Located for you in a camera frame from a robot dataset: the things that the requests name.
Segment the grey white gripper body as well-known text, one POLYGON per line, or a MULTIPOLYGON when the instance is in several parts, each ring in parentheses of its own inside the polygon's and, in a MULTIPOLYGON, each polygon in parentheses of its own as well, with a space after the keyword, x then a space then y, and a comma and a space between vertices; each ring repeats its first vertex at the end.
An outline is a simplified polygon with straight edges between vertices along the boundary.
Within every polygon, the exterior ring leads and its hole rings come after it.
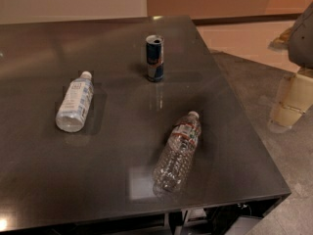
POLYGON ((300 68, 284 75, 272 108, 271 121, 283 127, 292 127, 313 105, 313 70, 300 68))

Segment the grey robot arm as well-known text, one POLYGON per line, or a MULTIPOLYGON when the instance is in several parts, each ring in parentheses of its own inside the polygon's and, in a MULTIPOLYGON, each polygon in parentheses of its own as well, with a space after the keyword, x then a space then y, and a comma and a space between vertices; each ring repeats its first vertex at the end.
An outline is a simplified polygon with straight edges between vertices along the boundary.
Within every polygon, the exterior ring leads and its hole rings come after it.
POLYGON ((288 38, 289 60, 299 70, 284 76, 271 121, 290 128, 313 105, 313 2, 293 24, 288 38))

